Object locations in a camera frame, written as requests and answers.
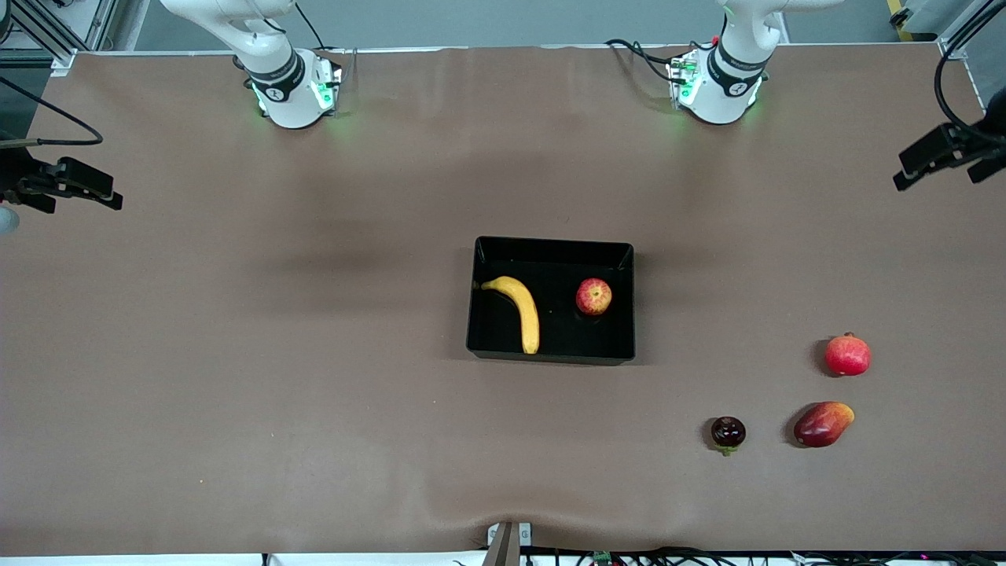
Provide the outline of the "red yellow apple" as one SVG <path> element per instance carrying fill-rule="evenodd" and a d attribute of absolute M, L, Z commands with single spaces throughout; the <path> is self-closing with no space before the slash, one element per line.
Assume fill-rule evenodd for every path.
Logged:
<path fill-rule="evenodd" d="M 579 282 L 575 294 L 576 308 L 583 315 L 595 318 L 608 310 L 613 301 L 613 290 L 607 281 L 600 278 L 586 278 Z"/>

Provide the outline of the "black plastic box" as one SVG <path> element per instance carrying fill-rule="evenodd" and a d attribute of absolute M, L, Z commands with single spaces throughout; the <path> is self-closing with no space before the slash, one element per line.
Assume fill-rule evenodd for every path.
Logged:
<path fill-rule="evenodd" d="M 475 240 L 466 347 L 478 358 L 617 366 L 636 357 L 633 246 L 618 241 L 564 241 L 481 236 Z M 540 347 L 523 351 L 519 311 L 503 293 L 483 289 L 507 276 L 522 282 L 538 309 Z M 576 304 L 581 282 L 613 290 L 604 313 Z"/>

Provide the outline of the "yellow banana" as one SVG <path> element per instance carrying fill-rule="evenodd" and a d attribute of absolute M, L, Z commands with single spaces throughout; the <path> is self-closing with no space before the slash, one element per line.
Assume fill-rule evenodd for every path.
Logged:
<path fill-rule="evenodd" d="M 479 288 L 484 291 L 498 292 L 509 298 L 515 305 L 519 315 L 521 347 L 525 355 L 536 355 L 542 343 L 542 331 L 536 306 L 531 291 L 515 278 L 500 276 L 491 281 L 481 282 Z"/>

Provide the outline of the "yellow black striped object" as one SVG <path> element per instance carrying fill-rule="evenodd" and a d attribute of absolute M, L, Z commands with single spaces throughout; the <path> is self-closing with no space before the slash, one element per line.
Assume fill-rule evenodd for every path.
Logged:
<path fill-rule="evenodd" d="M 910 16 L 910 10 L 906 7 L 908 2 L 909 0 L 885 0 L 887 8 L 890 10 L 890 26 L 901 42 L 915 42 L 916 40 L 912 32 L 903 28 Z"/>

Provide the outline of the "red pomegranate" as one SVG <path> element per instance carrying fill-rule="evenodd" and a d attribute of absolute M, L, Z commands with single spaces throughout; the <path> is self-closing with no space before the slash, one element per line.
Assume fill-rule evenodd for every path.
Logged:
<path fill-rule="evenodd" d="M 829 340 L 824 362 L 834 376 L 852 377 L 866 373 L 872 362 L 872 352 L 865 340 L 854 333 L 845 333 Z"/>

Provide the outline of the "red yellow mango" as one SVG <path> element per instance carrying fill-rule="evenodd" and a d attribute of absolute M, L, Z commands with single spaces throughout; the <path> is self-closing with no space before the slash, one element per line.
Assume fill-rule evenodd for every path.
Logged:
<path fill-rule="evenodd" d="M 793 436 L 802 447 L 832 447 L 854 419 L 855 412 L 844 402 L 816 402 L 794 423 Z"/>

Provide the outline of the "dark purple mangosteen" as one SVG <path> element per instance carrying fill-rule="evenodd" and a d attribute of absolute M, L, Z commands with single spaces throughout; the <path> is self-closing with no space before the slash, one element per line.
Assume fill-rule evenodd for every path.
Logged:
<path fill-rule="evenodd" d="M 747 427 L 736 417 L 718 417 L 709 426 L 709 437 L 719 454 L 730 456 L 747 440 Z"/>

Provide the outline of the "brown table mat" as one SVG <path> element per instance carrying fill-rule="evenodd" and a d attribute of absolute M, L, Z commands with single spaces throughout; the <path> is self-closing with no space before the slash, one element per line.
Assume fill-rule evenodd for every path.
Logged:
<path fill-rule="evenodd" d="M 46 99 L 125 203 L 0 237 L 0 557 L 447 551 L 499 520 L 1006 550 L 1006 175 L 891 181 L 939 57 L 784 46 L 709 127 L 608 48 L 362 53 L 305 131 L 223 55 L 80 57 Z M 481 236 L 632 244 L 636 357 L 468 351 Z M 863 375 L 825 366 L 845 333 Z M 854 422 L 802 447 L 827 401 Z"/>

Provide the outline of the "aluminium frame profile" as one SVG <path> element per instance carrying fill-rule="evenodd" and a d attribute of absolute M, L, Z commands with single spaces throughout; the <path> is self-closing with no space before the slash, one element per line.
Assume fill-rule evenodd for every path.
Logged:
<path fill-rule="evenodd" d="M 0 0 L 0 68 L 71 71 L 76 55 L 103 50 L 119 0 Z"/>
<path fill-rule="evenodd" d="M 938 36 L 945 60 L 962 60 L 966 45 L 994 18 L 1006 10 L 1006 0 L 969 0 L 958 17 Z"/>

